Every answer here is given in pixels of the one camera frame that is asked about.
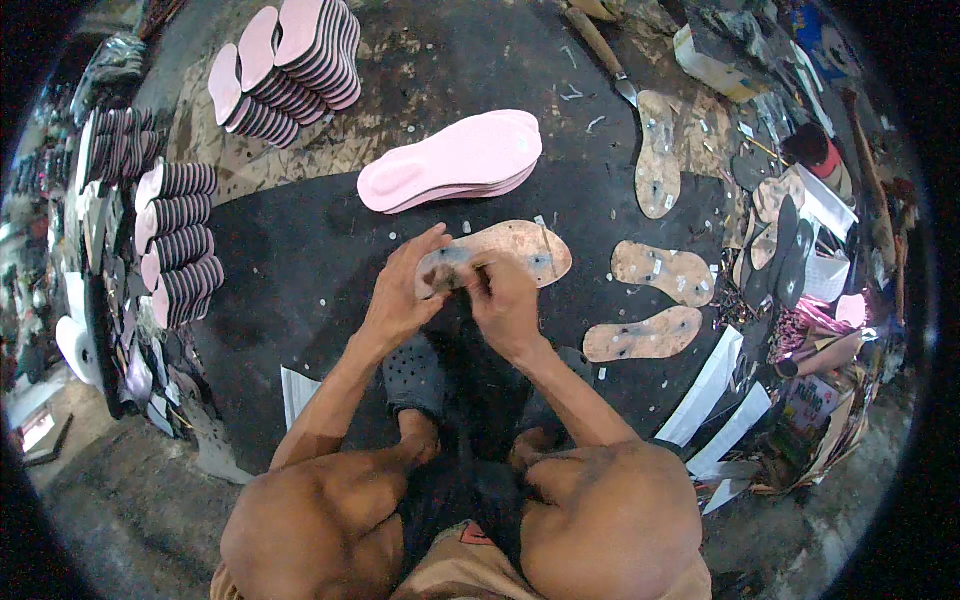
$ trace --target leg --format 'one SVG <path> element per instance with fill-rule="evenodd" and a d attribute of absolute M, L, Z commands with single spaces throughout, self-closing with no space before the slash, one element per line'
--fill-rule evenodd
<path fill-rule="evenodd" d="M 403 560 L 396 505 L 439 452 L 436 426 L 401 411 L 400 443 L 271 471 L 244 489 L 220 544 L 233 583 L 257 598 L 386 598 Z"/>
<path fill-rule="evenodd" d="M 537 591 L 550 600 L 709 597 L 696 493 L 676 456 L 644 442 L 543 454 L 552 442 L 529 430 L 511 458 L 541 500 L 524 507 L 520 534 Z"/>

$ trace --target concrete floor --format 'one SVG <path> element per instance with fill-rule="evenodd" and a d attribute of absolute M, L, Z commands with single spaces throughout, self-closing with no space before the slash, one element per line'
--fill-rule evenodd
<path fill-rule="evenodd" d="M 135 105 L 153 108 L 171 126 L 186 70 L 208 60 L 224 39 L 239 37 L 262 6 L 232 0 L 212 11 L 188 2 L 159 39 Z M 862 445 L 822 485 L 785 498 L 744 495 L 705 518 L 708 565 L 715 575 L 734 574 L 716 578 L 717 597 L 737 573 L 752 588 L 734 597 L 821 593 L 893 481 L 912 398 L 909 389 L 886 386 Z M 111 420 L 103 399 L 79 382 L 52 402 L 68 406 L 77 421 L 64 456 L 31 469 L 31 477 L 89 583 L 110 598 L 205 597 L 241 488 L 204 475 L 194 446 L 166 438 L 142 418 Z"/>

